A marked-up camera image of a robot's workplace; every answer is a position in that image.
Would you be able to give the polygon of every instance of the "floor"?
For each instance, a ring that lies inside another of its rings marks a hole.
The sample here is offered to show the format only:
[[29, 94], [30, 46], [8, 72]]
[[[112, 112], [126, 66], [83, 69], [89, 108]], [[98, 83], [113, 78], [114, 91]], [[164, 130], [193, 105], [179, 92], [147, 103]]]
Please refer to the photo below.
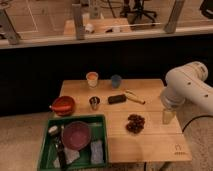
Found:
[[[113, 18], [106, 0], [97, 0], [104, 18]], [[132, 30], [164, 28], [167, 23], [175, 0], [150, 0], [145, 1], [145, 8], [154, 10], [158, 16], [153, 27], [146, 17], [136, 20], [131, 25]], [[202, 16], [199, 7], [202, 0], [185, 1], [178, 26], [212, 25], [213, 21]], [[65, 22], [72, 19], [71, 0], [12, 0], [10, 7], [6, 9], [15, 30], [23, 39], [62, 35]], [[112, 1], [112, 7], [116, 17], [122, 10], [123, 0]], [[83, 14], [88, 14], [88, 7], [82, 7]]]
[[[183, 127], [191, 118], [206, 114], [187, 101], [177, 117]], [[44, 127], [52, 117], [51, 112], [0, 117], [0, 170], [35, 171], [39, 158]], [[192, 153], [191, 162], [171, 163], [167, 171], [213, 170], [213, 119], [201, 118], [185, 130], [185, 137]], [[157, 171], [163, 163], [147, 163], [147, 170]], [[143, 171], [143, 163], [111, 164], [106, 169], [88, 171]]]

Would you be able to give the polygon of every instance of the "blue cup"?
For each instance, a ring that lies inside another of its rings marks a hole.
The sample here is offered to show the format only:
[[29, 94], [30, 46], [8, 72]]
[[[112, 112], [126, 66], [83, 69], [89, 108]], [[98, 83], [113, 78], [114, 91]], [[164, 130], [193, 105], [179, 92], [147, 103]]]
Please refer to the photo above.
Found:
[[111, 76], [110, 79], [111, 79], [111, 85], [113, 88], [118, 88], [120, 86], [121, 80], [122, 80], [120, 75], [115, 74]]

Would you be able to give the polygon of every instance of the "orange bowl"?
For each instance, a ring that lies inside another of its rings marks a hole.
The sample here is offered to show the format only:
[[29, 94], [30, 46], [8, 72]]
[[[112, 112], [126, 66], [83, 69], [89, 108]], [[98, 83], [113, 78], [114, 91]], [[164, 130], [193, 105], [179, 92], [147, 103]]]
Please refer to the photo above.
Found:
[[70, 115], [75, 110], [75, 101], [70, 96], [61, 96], [54, 100], [50, 108], [59, 116]]

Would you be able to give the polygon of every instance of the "dark snack bar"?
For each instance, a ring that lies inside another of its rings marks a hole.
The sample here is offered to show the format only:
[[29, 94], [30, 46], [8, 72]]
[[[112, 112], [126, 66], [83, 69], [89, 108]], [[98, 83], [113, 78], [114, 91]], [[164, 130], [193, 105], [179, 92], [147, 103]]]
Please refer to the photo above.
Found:
[[125, 101], [126, 101], [126, 96], [124, 94], [108, 97], [109, 104], [121, 103], [121, 102], [125, 102]]

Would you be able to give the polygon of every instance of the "metal pole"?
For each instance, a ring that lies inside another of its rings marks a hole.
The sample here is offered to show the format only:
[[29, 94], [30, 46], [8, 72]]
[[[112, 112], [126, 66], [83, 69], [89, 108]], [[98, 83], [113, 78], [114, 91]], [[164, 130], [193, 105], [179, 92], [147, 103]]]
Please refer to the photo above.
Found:
[[83, 25], [81, 4], [73, 3], [72, 9], [73, 9], [73, 18], [74, 18], [74, 24], [75, 24], [76, 39], [83, 40], [85, 29], [84, 29], [84, 25]]
[[164, 27], [166, 33], [174, 33], [177, 27], [177, 22], [181, 14], [185, 0], [175, 0], [169, 21]]
[[18, 33], [16, 33], [5, 9], [2, 9], [0, 7], [0, 25], [3, 28], [3, 31], [5, 32], [5, 37], [9, 41], [11, 45], [19, 44], [20, 36]]

